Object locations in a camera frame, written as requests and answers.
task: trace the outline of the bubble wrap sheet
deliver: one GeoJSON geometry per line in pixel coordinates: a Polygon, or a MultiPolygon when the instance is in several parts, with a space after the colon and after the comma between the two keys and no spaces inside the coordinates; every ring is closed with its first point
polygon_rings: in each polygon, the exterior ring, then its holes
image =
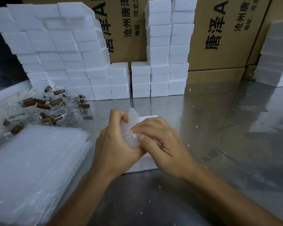
{"type": "MultiPolygon", "coordinates": [[[[135,109],[130,108],[128,111],[129,122],[125,123],[121,121],[121,131],[124,141],[132,148],[136,148],[139,146],[139,141],[137,139],[138,134],[135,134],[131,131],[131,128],[136,125],[138,122],[141,122],[150,117],[154,116],[145,116],[140,117],[139,114],[135,111],[135,109]]],[[[149,153],[146,153],[137,163],[135,163],[126,173],[138,172],[138,171],[146,171],[157,169],[152,156],[149,153]]]]}
{"type": "Polygon", "coordinates": [[[92,147],[76,128],[31,125],[0,147],[0,223],[46,223],[92,147]]]}

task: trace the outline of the person's right hand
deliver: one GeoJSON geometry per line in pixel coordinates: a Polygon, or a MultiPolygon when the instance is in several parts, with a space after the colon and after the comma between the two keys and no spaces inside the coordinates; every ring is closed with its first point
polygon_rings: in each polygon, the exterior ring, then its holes
{"type": "Polygon", "coordinates": [[[198,163],[183,145],[175,129],[161,117],[147,118],[131,129],[139,133],[141,147],[154,159],[155,164],[166,174],[187,179],[198,163]]]}

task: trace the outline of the shaded foam block stack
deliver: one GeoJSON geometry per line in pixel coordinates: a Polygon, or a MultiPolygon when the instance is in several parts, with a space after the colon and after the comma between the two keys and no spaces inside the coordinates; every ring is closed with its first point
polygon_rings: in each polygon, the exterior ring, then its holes
{"type": "Polygon", "coordinates": [[[170,78],[171,0],[150,0],[145,9],[147,63],[151,66],[151,97],[168,96],[170,78]]]}
{"type": "Polygon", "coordinates": [[[283,21],[271,23],[254,78],[275,87],[283,86],[283,21]]]}
{"type": "MultiPolygon", "coordinates": [[[[109,86],[110,58],[101,25],[81,2],[0,7],[0,33],[37,90],[72,87],[88,100],[93,87],[109,86]]],[[[112,98],[108,87],[94,96],[112,98]]]]}
{"type": "Polygon", "coordinates": [[[147,62],[132,62],[133,98],[150,97],[151,66],[147,62]]]}
{"type": "Polygon", "coordinates": [[[173,0],[171,3],[172,32],[170,39],[170,81],[168,95],[184,94],[188,78],[188,54],[194,30],[197,0],[173,0]]]}

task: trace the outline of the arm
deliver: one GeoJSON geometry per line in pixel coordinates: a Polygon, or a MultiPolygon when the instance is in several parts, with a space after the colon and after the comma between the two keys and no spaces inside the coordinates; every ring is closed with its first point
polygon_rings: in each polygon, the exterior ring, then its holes
{"type": "Polygon", "coordinates": [[[128,122],[127,113],[111,110],[109,125],[101,131],[96,141],[90,171],[48,226],[85,226],[109,184],[145,154],[142,148],[132,149],[125,143],[121,134],[121,120],[128,122]]]}
{"type": "Polygon", "coordinates": [[[132,131],[140,133],[141,147],[150,153],[166,174],[181,178],[196,188],[207,204],[228,226],[281,226],[283,221],[227,185],[207,167],[197,163],[175,129],[162,118],[148,118],[132,131]],[[154,140],[161,143],[159,148],[154,140]]]}

